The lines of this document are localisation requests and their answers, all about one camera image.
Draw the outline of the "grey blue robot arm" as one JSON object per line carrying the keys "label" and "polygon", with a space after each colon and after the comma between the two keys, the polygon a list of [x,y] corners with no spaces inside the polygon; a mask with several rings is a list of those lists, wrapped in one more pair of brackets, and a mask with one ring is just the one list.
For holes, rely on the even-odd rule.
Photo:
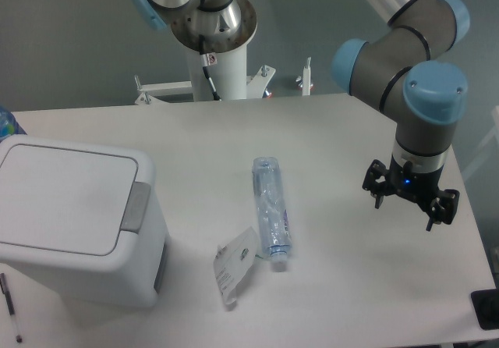
{"label": "grey blue robot arm", "polygon": [[439,57],[468,33],[469,10],[461,0],[367,1],[388,33],[372,43],[346,41],[331,63],[339,87],[396,125],[389,164],[373,161],[363,189],[376,205],[396,195],[417,204],[429,225],[449,225],[460,194],[438,183],[469,84],[457,66]]}

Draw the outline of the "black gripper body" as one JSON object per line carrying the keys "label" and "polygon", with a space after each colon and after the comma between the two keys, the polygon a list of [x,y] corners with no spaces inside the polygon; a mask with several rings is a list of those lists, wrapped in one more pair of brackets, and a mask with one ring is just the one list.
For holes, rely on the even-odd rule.
{"label": "black gripper body", "polygon": [[438,183],[444,167],[428,173],[408,172],[393,158],[385,176],[387,196],[397,195],[417,204],[422,210],[429,210],[439,191]]}

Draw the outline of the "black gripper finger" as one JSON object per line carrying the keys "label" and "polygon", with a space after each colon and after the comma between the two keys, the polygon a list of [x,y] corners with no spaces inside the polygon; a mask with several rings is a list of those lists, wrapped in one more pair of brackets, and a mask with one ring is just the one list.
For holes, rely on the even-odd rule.
{"label": "black gripper finger", "polygon": [[390,192],[387,177],[389,169],[381,161],[374,159],[366,171],[362,188],[369,191],[375,199],[375,208],[379,209],[383,203],[384,197]]}
{"label": "black gripper finger", "polygon": [[427,210],[429,217],[426,231],[430,232],[434,225],[450,225],[457,214],[460,193],[458,190],[438,190],[436,197],[430,202]]}

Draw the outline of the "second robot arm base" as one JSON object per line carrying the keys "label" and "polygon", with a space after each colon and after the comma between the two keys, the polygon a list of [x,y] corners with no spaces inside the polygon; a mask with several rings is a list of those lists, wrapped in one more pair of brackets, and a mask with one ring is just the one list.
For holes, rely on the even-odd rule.
{"label": "second robot arm base", "polygon": [[234,51],[257,31],[248,0],[131,0],[152,30],[170,29],[185,47],[200,54]]}

